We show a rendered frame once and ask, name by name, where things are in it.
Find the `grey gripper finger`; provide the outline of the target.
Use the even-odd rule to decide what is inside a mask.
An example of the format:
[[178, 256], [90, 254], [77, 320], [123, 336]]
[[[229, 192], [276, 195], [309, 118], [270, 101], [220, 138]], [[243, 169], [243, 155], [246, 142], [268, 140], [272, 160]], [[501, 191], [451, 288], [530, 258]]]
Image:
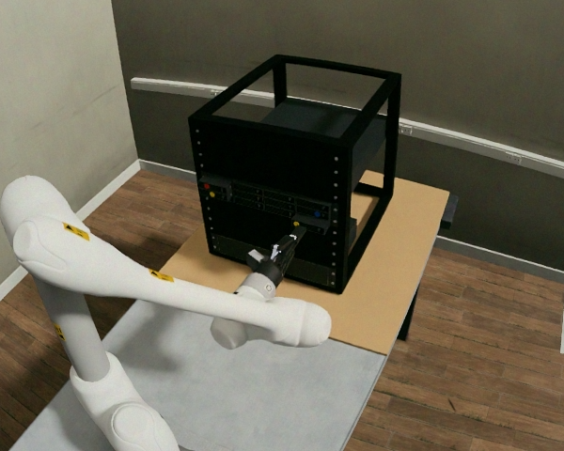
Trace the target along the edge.
[[[305, 233], [306, 233], [306, 232], [304, 232], [304, 234], [305, 234]], [[304, 236], [304, 234], [301, 236], [301, 238]], [[300, 238], [300, 239], [301, 239], [301, 238]], [[300, 241], [300, 239], [298, 240], [298, 242]], [[296, 247], [296, 244], [294, 244], [294, 246], [291, 248], [291, 250], [289, 251], [289, 253], [286, 255], [286, 260], [283, 262], [282, 267], [280, 267], [280, 269], [279, 269], [279, 270], [282, 272], [282, 276], [283, 276], [283, 277], [284, 277], [284, 274], [285, 274], [285, 272], [286, 272], [288, 266], [290, 265], [290, 262], [291, 262], [291, 260], [292, 260], [292, 258], [293, 258], [293, 256], [294, 256], [294, 254], [295, 254], [295, 251], [294, 251], [295, 247]], [[285, 266], [286, 266], [286, 267], [285, 267]]]
[[278, 267], [281, 267], [283, 265], [283, 262], [286, 260], [286, 255], [289, 253], [294, 244], [298, 244], [298, 240], [301, 238], [305, 231], [305, 227], [298, 225], [289, 236], [286, 235], [276, 244], [271, 245], [271, 249], [273, 249], [271, 259], [274, 259], [277, 254], [282, 256], [281, 260], [278, 262]]

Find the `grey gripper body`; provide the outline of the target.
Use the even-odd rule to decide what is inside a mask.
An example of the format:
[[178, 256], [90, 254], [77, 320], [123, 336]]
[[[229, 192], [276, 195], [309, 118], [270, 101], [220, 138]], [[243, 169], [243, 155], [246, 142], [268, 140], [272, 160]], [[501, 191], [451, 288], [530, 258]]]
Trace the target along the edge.
[[279, 270], [278, 262], [281, 260], [282, 256], [277, 254], [274, 259], [271, 259], [272, 255], [269, 256], [268, 260], [258, 264], [253, 273], [258, 273], [267, 277], [275, 286], [275, 289], [282, 282], [283, 276], [282, 272]]

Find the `tan flat board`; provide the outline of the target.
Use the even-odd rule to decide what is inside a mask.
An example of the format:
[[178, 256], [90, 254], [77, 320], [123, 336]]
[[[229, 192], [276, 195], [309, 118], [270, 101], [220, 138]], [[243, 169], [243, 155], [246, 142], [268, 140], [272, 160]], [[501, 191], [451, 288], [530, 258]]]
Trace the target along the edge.
[[[314, 303], [331, 317], [327, 338], [387, 356], [429, 255], [449, 192], [395, 178], [394, 194], [343, 294], [283, 278], [275, 297]], [[352, 193], [353, 249], [380, 197]], [[231, 294], [243, 264], [209, 254], [204, 223], [158, 272]]]

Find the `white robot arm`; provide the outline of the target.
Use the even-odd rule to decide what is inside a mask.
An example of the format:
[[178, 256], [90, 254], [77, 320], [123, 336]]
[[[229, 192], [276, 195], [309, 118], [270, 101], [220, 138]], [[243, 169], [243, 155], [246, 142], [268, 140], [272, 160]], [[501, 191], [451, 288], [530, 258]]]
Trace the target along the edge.
[[116, 451], [194, 450], [177, 444], [163, 417], [134, 389], [117, 357], [104, 350], [84, 294], [213, 317], [211, 336], [227, 350], [253, 340], [312, 348], [330, 334], [327, 311], [275, 297], [274, 284], [264, 275], [248, 274], [229, 294], [138, 265], [90, 234], [45, 179], [24, 176], [8, 184], [0, 198], [0, 220], [15, 259], [32, 275], [70, 359], [75, 395]]

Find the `black server rack frame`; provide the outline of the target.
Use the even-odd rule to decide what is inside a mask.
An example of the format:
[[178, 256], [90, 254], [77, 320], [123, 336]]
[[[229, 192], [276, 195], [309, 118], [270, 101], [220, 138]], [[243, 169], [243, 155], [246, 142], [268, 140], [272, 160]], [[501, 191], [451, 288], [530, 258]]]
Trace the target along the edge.
[[[288, 97], [286, 63], [385, 80], [358, 110]], [[213, 115], [271, 69], [274, 110], [260, 123]], [[342, 295], [393, 197], [400, 92], [401, 81], [391, 71], [275, 54], [191, 114], [188, 124], [209, 253], [247, 266], [246, 253], [256, 250], [267, 261], [271, 245], [295, 227], [289, 217], [201, 195], [198, 181], [206, 173], [329, 202], [331, 225], [326, 234], [305, 231], [284, 277]], [[387, 116], [377, 114], [387, 98]], [[385, 138], [383, 188], [359, 182]], [[357, 227], [351, 217], [354, 189], [380, 199], [349, 254]]]

